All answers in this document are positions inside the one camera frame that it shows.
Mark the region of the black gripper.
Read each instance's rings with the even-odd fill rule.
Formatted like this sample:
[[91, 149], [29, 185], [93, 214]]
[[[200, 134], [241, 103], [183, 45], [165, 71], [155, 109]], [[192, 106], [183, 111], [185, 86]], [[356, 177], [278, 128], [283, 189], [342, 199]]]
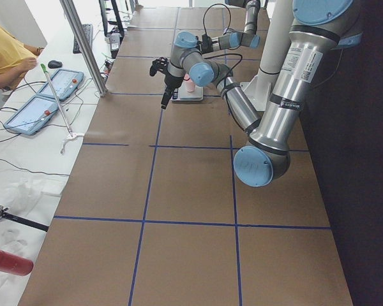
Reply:
[[184, 79], [184, 69], [169, 63], [165, 70], [165, 91], [161, 99], [161, 108], [165, 110], [170, 100], [176, 100], [176, 89], [179, 88]]

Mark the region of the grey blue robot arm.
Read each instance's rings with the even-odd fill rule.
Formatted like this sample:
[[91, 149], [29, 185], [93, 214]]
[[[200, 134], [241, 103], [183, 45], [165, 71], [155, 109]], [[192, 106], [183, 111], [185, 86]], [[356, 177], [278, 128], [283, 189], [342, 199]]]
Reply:
[[255, 84], [254, 100], [233, 77], [230, 67], [207, 54], [241, 46], [256, 48], [260, 1], [233, 1], [244, 8], [243, 31], [227, 29], [217, 38], [179, 33], [169, 58], [152, 62], [149, 73], [162, 73], [166, 107], [185, 79], [205, 87], [213, 84], [226, 101], [248, 143], [234, 156], [237, 177], [248, 186], [261, 187], [280, 178], [289, 168], [290, 132], [312, 88], [323, 56], [361, 41], [361, 1], [278, 1], [264, 45]]
[[201, 40], [197, 40], [197, 48], [202, 54], [208, 54], [220, 50], [235, 50], [241, 46], [248, 48], [257, 48], [260, 43], [260, 37], [257, 35], [258, 14], [261, 8], [260, 1], [225, 1], [227, 5], [244, 8], [246, 10], [244, 31], [237, 31], [230, 28], [231, 13], [229, 12], [229, 25], [221, 36], [211, 38], [207, 34], [205, 27], [205, 17], [203, 16], [204, 34]]

